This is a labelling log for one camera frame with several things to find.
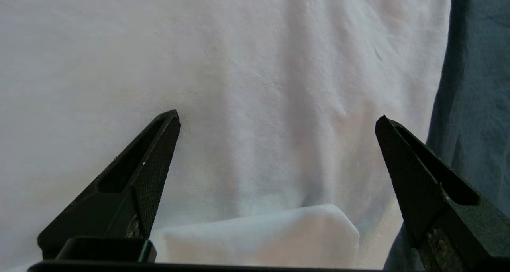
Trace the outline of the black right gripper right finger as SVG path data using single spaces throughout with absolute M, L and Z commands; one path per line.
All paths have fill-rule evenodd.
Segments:
M 401 124 L 375 134 L 410 245 L 427 272 L 508 272 L 510 222 Z

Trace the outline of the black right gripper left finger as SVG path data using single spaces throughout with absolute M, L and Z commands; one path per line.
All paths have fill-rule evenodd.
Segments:
M 37 237 L 44 260 L 75 237 L 147 239 L 177 139 L 176 110 L 159 114 Z

